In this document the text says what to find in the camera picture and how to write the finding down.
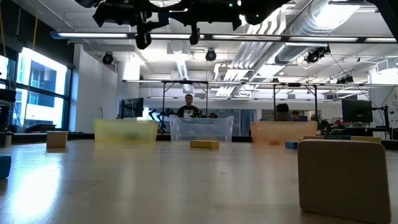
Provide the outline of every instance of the man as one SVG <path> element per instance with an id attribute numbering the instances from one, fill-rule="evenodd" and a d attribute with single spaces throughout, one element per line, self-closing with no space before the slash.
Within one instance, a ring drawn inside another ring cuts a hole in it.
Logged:
<path id="1" fill-rule="evenodd" d="M 289 121 L 289 106 L 286 103 L 276 106 L 276 121 Z"/>
<path id="2" fill-rule="evenodd" d="M 292 112 L 292 121 L 300 121 L 300 113 L 298 111 Z"/>
<path id="3" fill-rule="evenodd" d="M 185 106 L 180 107 L 177 111 L 177 116 L 180 118 L 190 117 L 195 113 L 198 113 L 199 110 L 196 106 L 192 106 L 193 97 L 191 94 L 185 95 Z"/>

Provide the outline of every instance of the table surface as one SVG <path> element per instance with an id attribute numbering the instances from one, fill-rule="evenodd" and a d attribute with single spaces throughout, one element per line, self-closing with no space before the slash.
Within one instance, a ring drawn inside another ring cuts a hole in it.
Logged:
<path id="1" fill-rule="evenodd" d="M 299 206 L 297 154 L 249 143 L 193 151 L 188 144 L 68 142 L 0 149 L 0 223 L 359 223 Z M 398 152 L 387 152 L 398 223 Z"/>

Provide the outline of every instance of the orange plastic bin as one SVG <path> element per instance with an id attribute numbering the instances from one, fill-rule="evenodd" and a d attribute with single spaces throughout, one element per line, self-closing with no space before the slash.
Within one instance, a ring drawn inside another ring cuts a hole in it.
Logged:
<path id="1" fill-rule="evenodd" d="M 316 122 L 258 121 L 251 123 L 251 137 L 254 144 L 284 144 L 316 136 L 317 128 Z"/>

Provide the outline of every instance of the clear plastic bin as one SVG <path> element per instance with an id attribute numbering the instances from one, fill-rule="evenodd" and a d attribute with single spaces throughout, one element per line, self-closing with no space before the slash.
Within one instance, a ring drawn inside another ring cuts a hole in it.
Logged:
<path id="1" fill-rule="evenodd" d="M 95 141 L 99 142 L 155 142 L 157 121 L 132 119 L 94 120 Z"/>
<path id="2" fill-rule="evenodd" d="M 251 137 L 254 144 L 284 144 L 316 136 L 317 128 L 316 122 L 258 121 L 251 123 Z"/>
<path id="3" fill-rule="evenodd" d="M 220 141 L 231 143 L 234 117 L 227 118 L 179 118 L 170 116 L 172 142 L 191 140 Z"/>

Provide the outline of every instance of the yellow plastic bin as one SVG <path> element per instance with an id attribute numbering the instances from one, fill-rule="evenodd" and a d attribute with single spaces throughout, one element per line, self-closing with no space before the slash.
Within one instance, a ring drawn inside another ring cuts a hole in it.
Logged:
<path id="1" fill-rule="evenodd" d="M 155 142 L 157 121 L 132 119 L 94 120 L 95 141 L 98 142 Z"/>
<path id="2" fill-rule="evenodd" d="M 258 121 L 251 123 L 251 137 L 254 144 L 284 144 L 316 136 L 317 128 L 316 122 Z"/>

